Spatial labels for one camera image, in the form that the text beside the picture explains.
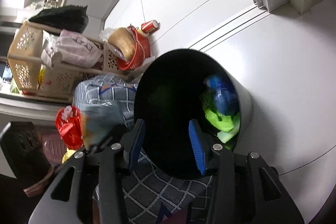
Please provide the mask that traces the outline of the red plastic basket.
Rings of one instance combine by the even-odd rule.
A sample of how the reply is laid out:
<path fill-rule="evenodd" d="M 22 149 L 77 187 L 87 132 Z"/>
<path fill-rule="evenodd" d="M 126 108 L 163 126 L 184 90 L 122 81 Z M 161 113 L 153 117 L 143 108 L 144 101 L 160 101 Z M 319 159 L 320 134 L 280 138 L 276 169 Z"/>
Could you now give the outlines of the red plastic basket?
<path fill-rule="evenodd" d="M 139 32 L 134 26 L 128 26 L 127 30 L 131 33 L 135 41 L 135 52 L 130 61 L 117 58 L 117 65 L 121 71 L 133 71 L 138 69 L 150 57 L 149 39 Z"/>

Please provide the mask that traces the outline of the green plastic bag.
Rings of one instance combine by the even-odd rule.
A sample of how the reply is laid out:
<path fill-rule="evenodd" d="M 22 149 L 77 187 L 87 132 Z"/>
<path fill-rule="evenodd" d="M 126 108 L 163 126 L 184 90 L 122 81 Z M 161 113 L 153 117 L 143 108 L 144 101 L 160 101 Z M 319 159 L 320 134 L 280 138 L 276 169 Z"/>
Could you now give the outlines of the green plastic bag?
<path fill-rule="evenodd" d="M 220 113 L 214 105 L 213 95 L 206 93 L 203 96 L 203 111 L 206 120 L 215 128 L 214 134 L 224 144 L 224 147 L 233 150 L 240 129 L 241 115 L 238 112 L 234 116 L 226 116 Z"/>

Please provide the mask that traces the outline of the red drink can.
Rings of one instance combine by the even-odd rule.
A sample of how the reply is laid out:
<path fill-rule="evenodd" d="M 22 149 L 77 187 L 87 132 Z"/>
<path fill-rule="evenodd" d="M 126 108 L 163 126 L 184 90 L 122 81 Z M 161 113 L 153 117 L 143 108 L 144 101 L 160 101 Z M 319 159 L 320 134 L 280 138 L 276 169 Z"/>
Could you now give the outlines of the red drink can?
<path fill-rule="evenodd" d="M 159 29 L 159 23 L 156 20 L 151 20 L 141 24 L 141 31 L 145 34 L 151 34 Z"/>

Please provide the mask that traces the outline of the grey checked tablecloth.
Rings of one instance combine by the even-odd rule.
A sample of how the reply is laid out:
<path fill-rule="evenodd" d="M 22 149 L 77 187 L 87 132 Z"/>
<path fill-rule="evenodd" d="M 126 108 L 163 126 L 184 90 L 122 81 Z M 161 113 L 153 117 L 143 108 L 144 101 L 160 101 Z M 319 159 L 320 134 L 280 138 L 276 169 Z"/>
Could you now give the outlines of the grey checked tablecloth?
<path fill-rule="evenodd" d="M 81 110 L 108 110 L 108 117 L 123 114 L 124 123 L 108 126 L 111 132 L 91 155 L 98 153 L 97 184 L 101 223 L 205 223 L 209 212 L 212 177 L 176 179 L 159 170 L 141 149 L 145 124 L 134 122 L 137 84 L 114 75 L 99 75 L 75 88 L 74 105 Z"/>

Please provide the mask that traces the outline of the black hanging cloth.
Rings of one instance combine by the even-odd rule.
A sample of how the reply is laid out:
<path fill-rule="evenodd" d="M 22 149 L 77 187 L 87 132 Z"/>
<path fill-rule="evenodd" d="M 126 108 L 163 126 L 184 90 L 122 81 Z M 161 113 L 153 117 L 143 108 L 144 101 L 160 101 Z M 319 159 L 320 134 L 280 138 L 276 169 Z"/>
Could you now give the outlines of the black hanging cloth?
<path fill-rule="evenodd" d="M 88 26 L 88 6 L 63 6 L 44 9 L 31 17 L 29 22 L 47 25 L 57 29 L 83 33 Z"/>

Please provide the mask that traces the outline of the red plastic bag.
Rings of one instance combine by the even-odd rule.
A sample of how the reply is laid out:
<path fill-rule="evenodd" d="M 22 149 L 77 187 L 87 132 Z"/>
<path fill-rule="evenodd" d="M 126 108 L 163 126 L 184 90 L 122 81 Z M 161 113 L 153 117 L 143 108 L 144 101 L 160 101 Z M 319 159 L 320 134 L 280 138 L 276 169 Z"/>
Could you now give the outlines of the red plastic bag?
<path fill-rule="evenodd" d="M 57 113 L 55 124 L 67 148 L 77 150 L 83 146 L 80 111 L 77 107 L 69 105 L 60 109 Z"/>

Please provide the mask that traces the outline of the black trash bin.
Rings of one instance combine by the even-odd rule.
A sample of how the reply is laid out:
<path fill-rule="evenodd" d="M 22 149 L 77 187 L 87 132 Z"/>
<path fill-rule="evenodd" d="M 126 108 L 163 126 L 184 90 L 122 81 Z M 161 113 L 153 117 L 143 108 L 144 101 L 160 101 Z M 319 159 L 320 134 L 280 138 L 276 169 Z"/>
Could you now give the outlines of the black trash bin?
<path fill-rule="evenodd" d="M 242 134 L 253 112 L 250 94 L 209 55 L 191 49 L 166 52 L 149 65 L 139 82 L 134 118 L 145 122 L 143 150 L 158 169 L 173 178 L 194 180 L 202 176 L 189 137 L 189 122 L 195 119 L 203 133 L 216 135 L 203 111 L 206 80 L 211 76 L 220 77 L 235 91 L 240 113 L 238 133 Z"/>

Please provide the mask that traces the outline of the blue plastic wrapper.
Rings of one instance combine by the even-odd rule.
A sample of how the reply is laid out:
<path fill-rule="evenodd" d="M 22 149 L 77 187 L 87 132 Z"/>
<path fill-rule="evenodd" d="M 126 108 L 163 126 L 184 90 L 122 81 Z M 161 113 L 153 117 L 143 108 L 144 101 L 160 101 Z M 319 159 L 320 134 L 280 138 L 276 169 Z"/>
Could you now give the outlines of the blue plastic wrapper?
<path fill-rule="evenodd" d="M 224 116 L 235 116 L 239 112 L 238 95 L 234 86 L 217 75 L 206 79 L 208 91 L 205 103 L 210 109 Z"/>

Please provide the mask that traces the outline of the pink patterned bag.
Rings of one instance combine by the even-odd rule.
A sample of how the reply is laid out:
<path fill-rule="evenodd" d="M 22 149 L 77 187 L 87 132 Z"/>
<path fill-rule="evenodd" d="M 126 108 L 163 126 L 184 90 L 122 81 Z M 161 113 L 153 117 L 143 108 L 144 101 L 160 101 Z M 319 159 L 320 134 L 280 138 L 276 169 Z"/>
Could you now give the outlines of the pink patterned bag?
<path fill-rule="evenodd" d="M 101 56 L 102 50 L 80 33 L 62 30 L 55 36 L 43 30 L 41 60 L 48 68 L 62 62 L 92 68 Z"/>

